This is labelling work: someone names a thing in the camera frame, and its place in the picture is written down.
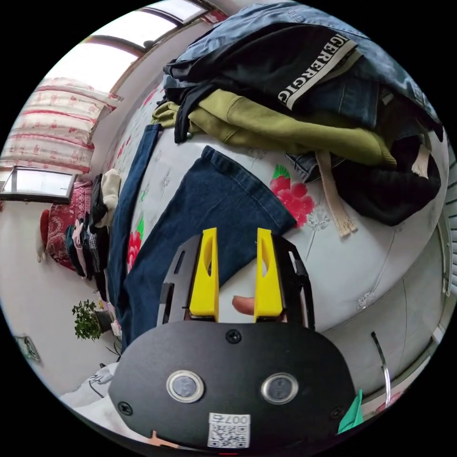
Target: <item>black garment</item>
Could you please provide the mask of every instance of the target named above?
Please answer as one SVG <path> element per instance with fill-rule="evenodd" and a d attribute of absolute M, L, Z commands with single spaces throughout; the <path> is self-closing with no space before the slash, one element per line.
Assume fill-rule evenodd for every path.
<path fill-rule="evenodd" d="M 106 278 L 105 272 L 100 271 L 98 273 L 94 273 L 95 284 L 97 285 L 97 289 L 99 290 L 101 299 L 103 301 L 108 301 L 106 297 Z"/>
<path fill-rule="evenodd" d="M 78 254 L 76 252 L 76 247 L 73 242 L 74 230 L 75 230 L 74 225 L 69 225 L 67 227 L 67 229 L 65 230 L 65 247 L 67 248 L 68 257 L 70 258 L 73 266 L 75 267 L 76 272 L 80 276 L 85 277 L 84 270 L 82 269 L 82 266 L 79 263 Z"/>
<path fill-rule="evenodd" d="M 198 84 L 165 89 L 166 98 L 180 105 L 175 142 L 186 139 L 189 121 L 183 117 L 187 118 L 198 102 L 216 89 L 234 92 L 278 112 L 306 114 L 304 94 L 341 66 L 356 46 L 323 26 L 280 22 L 198 59 L 170 62 L 164 67 L 165 73 Z"/>
<path fill-rule="evenodd" d="M 437 196 L 438 167 L 430 155 L 428 179 L 411 171 L 420 146 L 418 137 L 395 141 L 391 154 L 396 170 L 384 170 L 345 160 L 332 170 L 338 193 L 362 216 L 388 226 L 403 222 Z"/>
<path fill-rule="evenodd" d="M 84 225 L 81 229 L 81 246 L 82 246 L 82 254 L 84 256 L 84 261 L 86 262 L 86 272 L 87 272 L 87 279 L 90 281 L 94 276 L 94 266 L 92 261 L 92 254 L 90 253 L 89 247 L 89 234 L 87 232 L 87 227 L 89 226 L 89 219 L 90 216 L 86 213 L 86 217 L 84 219 Z"/>
<path fill-rule="evenodd" d="M 100 271 L 103 271 L 108 266 L 109 234 L 107 227 L 102 227 L 97 232 L 97 252 L 99 255 Z"/>
<path fill-rule="evenodd" d="M 101 177 L 102 174 L 96 176 L 92 186 L 89 218 L 89 227 L 92 233 L 95 233 L 99 230 L 97 227 L 95 227 L 95 224 L 100 222 L 108 212 L 108 208 L 103 203 L 103 194 L 101 193 Z"/>

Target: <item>wardrobe door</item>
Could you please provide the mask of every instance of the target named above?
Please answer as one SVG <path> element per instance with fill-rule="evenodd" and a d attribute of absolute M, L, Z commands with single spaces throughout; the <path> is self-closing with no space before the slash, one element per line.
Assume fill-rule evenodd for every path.
<path fill-rule="evenodd" d="M 376 333 L 390 378 L 393 379 L 400 364 L 406 335 L 406 298 L 402 281 L 349 321 L 323 332 L 346 359 L 354 387 L 362 389 L 365 394 L 385 385 L 381 358 L 372 332 Z"/>
<path fill-rule="evenodd" d="M 398 372 L 408 368 L 427 348 L 444 307 L 443 257 L 436 230 L 418 261 L 403 278 L 407 302 L 405 349 Z"/>

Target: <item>printed number 007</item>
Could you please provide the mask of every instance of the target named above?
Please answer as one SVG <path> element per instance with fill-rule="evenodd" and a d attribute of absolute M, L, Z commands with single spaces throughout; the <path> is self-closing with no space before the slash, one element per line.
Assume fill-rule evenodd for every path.
<path fill-rule="evenodd" d="M 248 418 L 246 416 L 229 416 L 227 419 L 225 419 L 226 424 L 246 424 L 247 422 Z"/>

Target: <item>metal rod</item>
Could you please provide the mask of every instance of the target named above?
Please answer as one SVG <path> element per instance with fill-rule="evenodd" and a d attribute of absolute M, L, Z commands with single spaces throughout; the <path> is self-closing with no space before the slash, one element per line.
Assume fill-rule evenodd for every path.
<path fill-rule="evenodd" d="M 371 337 L 373 338 L 376 348 L 378 350 L 379 356 L 381 357 L 382 363 L 382 371 L 384 373 L 384 382 L 386 384 L 386 408 L 390 404 L 390 375 L 389 370 L 387 368 L 386 358 L 384 357 L 384 353 L 382 352 L 381 345 L 379 344 L 378 338 L 375 332 L 371 332 Z"/>

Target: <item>denim jacket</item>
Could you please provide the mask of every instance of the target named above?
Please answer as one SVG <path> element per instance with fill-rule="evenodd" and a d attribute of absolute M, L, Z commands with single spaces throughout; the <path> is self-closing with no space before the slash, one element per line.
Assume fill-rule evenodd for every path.
<path fill-rule="evenodd" d="M 419 86 L 380 46 L 345 22 L 295 1 L 254 4 L 243 8 L 218 24 L 211 33 L 192 43 L 177 61 L 197 59 L 275 22 L 328 27 L 356 42 L 357 50 L 362 54 L 341 77 L 324 82 L 310 92 L 310 107 L 338 112 L 373 128 L 376 124 L 376 106 L 381 84 L 410 99 L 433 121 L 439 123 L 435 110 Z M 175 80 L 169 75 L 164 76 L 163 82 L 166 89 L 193 85 Z"/>

